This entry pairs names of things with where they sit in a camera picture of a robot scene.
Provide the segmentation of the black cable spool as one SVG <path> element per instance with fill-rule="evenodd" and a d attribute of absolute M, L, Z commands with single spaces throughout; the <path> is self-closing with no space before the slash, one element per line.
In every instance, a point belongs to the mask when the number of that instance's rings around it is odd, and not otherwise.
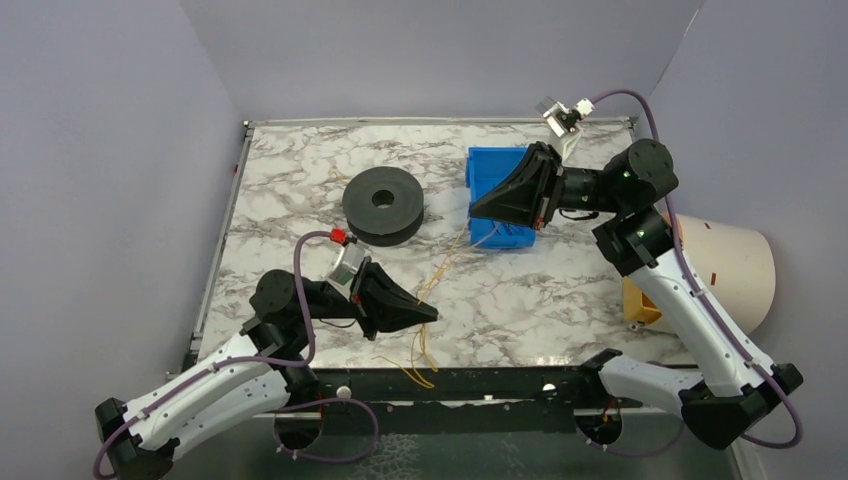
<path fill-rule="evenodd" d="M 424 191 L 408 171 L 379 166 L 346 185 L 342 209 L 348 229 L 371 246 L 394 247 L 413 237 L 424 219 Z"/>

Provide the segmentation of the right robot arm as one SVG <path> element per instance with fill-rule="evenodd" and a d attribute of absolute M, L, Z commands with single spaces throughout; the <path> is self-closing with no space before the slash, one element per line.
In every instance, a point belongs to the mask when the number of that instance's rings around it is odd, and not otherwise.
<path fill-rule="evenodd" d="M 606 213 L 593 231 L 602 256 L 660 310 L 697 371 L 607 349 L 581 366 L 583 393 L 661 409 L 706 446 L 723 450 L 786 404 L 803 378 L 794 365 L 778 364 L 760 350 L 692 271 L 678 232 L 656 209 L 677 185 L 668 149 L 653 139 L 633 142 L 600 170 L 567 167 L 551 145 L 537 142 L 503 181 L 472 201 L 469 212 L 534 230 L 558 210 Z"/>

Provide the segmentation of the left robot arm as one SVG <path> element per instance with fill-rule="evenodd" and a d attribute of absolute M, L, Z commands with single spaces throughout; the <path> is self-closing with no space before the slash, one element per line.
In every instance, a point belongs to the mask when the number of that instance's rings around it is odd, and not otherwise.
<path fill-rule="evenodd" d="M 276 408 L 311 407 L 319 398 L 313 318 L 350 319 L 367 340 L 432 323 L 431 306 L 367 260 L 354 291 L 285 270 L 259 280 L 249 303 L 254 315 L 203 361 L 139 398 L 108 398 L 95 409 L 102 441 L 97 479 L 160 479 L 174 462 L 223 430 Z"/>

